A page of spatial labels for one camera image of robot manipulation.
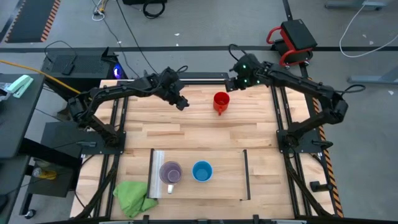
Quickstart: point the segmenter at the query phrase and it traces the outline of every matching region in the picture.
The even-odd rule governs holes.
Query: green towel
[[[157,205],[157,201],[147,198],[146,193],[147,183],[133,181],[121,182],[113,191],[124,214],[129,218]]]

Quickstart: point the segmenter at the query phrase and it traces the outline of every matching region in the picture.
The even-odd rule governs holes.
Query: red cup
[[[227,93],[218,92],[214,95],[213,107],[214,110],[218,111],[218,116],[225,111],[229,104],[229,96]]]

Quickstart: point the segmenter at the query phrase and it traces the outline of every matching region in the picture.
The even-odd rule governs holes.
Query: wooden table
[[[116,80],[105,80],[101,84],[115,85]],[[275,135],[277,121],[271,90],[257,86],[231,92],[228,110],[218,116],[213,110],[213,96],[224,89],[223,85],[186,86],[181,94],[188,99],[190,106],[184,111],[156,96],[130,97],[125,124],[126,148],[120,158],[116,184],[129,180],[148,181],[151,148],[165,151],[226,151],[226,154],[247,149],[251,200],[162,198],[158,206],[135,219],[142,219],[143,215],[156,220],[252,219],[254,214],[260,218],[294,217],[284,160]],[[293,121],[307,119],[309,115],[304,95],[286,90]],[[109,123],[112,104],[112,101],[105,102],[97,110],[96,116],[105,123]],[[287,128],[283,110],[282,117]],[[324,184],[326,180],[321,165],[308,154],[301,154],[301,158],[307,187],[309,182],[315,180]],[[76,192],[84,204],[88,203],[98,187],[102,160],[103,156],[95,156],[81,169]],[[300,212],[304,214],[298,187],[296,191]],[[313,195],[325,210],[334,213],[328,192]],[[105,192],[100,215],[104,215],[107,196]],[[126,219],[118,200],[113,203],[111,219]],[[81,210],[82,206],[74,200],[71,217]]]

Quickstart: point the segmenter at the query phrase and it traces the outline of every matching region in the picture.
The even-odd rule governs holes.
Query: concrete floor
[[[0,27],[2,27],[16,0],[0,2]],[[293,17],[304,20],[319,46],[336,47],[345,26],[356,13],[353,10],[327,10],[323,1],[290,0]],[[240,45],[267,45],[268,31],[286,20],[282,1],[252,0],[169,0],[164,15],[148,20],[130,6],[121,4],[138,43],[153,46],[216,46],[236,43]],[[91,0],[62,1],[49,39],[44,43],[6,44],[1,48],[42,48],[56,40],[64,40],[72,47],[117,47],[114,37],[103,22],[91,20]],[[123,47],[136,44],[124,24],[116,2],[109,1],[106,20]],[[355,20],[343,42],[344,46],[383,45],[396,35],[398,1],[375,12],[364,11]],[[255,51],[259,59],[276,62],[275,52]],[[188,65],[190,72],[225,72],[234,60],[224,51],[210,52],[145,52],[157,71],[165,67],[179,68]],[[129,64],[142,74],[150,72],[139,52],[126,52]],[[382,75],[397,66],[398,52],[376,52],[361,58],[346,58],[339,52],[315,52],[309,75],[336,89],[345,89],[350,75]],[[0,53],[0,58],[15,63],[40,68],[43,53]],[[298,68],[291,71],[300,75]],[[1,73],[28,73],[0,64]],[[368,85],[365,92],[345,95],[349,110],[345,121],[334,126],[326,125],[335,177],[346,217],[372,218],[398,221],[398,180],[395,169],[398,156],[395,152],[395,130],[398,121],[395,111],[398,105],[398,87]],[[37,108],[51,115],[62,109],[65,102],[53,93],[43,91]],[[27,137],[41,140],[46,122],[53,118],[35,111]],[[17,215],[25,188],[21,189],[10,223],[41,223],[66,220],[73,200],[67,198],[35,196],[31,208],[38,211],[31,220]]]

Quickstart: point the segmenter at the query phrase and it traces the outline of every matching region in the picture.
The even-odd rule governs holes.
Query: black mat
[[[60,0],[25,0],[6,36],[7,43],[47,40]]]

